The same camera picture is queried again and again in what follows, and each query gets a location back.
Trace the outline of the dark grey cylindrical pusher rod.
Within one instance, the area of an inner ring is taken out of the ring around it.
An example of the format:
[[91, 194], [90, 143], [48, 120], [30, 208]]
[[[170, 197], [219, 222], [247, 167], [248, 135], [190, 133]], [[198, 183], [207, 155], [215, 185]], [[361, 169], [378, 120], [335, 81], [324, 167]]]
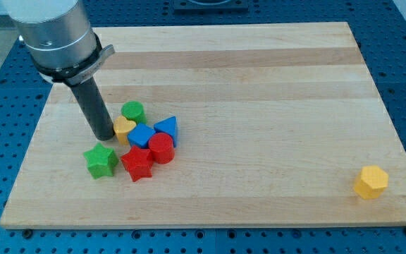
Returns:
[[110, 140], [114, 136], [113, 121], [106, 108], [99, 88], [90, 78], [70, 87], [97, 140]]

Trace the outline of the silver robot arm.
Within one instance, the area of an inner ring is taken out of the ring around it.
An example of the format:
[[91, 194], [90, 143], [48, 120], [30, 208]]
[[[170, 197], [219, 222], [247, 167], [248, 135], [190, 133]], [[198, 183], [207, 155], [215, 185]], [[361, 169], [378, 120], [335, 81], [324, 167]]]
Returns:
[[68, 86], [98, 140], [114, 136], [94, 74], [115, 53], [103, 47], [82, 0], [3, 0], [39, 74]]

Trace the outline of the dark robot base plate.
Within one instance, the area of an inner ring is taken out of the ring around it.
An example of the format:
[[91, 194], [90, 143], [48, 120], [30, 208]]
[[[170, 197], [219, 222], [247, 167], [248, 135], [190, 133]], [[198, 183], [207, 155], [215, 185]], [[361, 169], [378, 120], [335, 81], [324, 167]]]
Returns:
[[248, 0], [171, 0], [175, 13], [217, 13], [219, 11], [241, 11], [249, 9]]

